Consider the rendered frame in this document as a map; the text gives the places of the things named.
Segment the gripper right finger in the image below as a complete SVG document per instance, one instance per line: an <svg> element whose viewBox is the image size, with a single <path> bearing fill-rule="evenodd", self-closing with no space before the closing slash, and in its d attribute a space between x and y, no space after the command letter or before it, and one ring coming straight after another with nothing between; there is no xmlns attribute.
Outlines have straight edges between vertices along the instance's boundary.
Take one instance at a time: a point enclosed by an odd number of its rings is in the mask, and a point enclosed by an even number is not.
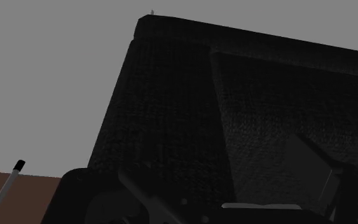
<svg viewBox="0 0 358 224"><path fill-rule="evenodd" d="M358 168L331 158L302 134L285 144L286 164L333 224L358 224Z"/></svg>

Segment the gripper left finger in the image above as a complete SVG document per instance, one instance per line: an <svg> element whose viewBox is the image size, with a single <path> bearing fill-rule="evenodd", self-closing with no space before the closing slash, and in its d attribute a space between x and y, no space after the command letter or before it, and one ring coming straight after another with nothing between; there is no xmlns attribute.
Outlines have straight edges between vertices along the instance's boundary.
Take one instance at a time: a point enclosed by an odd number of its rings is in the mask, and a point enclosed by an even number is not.
<svg viewBox="0 0 358 224"><path fill-rule="evenodd" d="M41 224L220 224L218 212L195 204L147 167L115 173L79 168L64 174Z"/></svg>

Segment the dark fabric sofa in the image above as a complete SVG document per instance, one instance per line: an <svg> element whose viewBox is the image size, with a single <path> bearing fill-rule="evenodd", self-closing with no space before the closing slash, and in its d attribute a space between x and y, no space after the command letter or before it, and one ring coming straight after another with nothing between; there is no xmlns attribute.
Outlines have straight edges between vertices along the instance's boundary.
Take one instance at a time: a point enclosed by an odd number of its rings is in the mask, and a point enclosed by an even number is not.
<svg viewBox="0 0 358 224"><path fill-rule="evenodd" d="M146 159L199 202L321 213L285 166L292 133L358 167L358 51L146 15L88 165L114 172Z"/></svg>

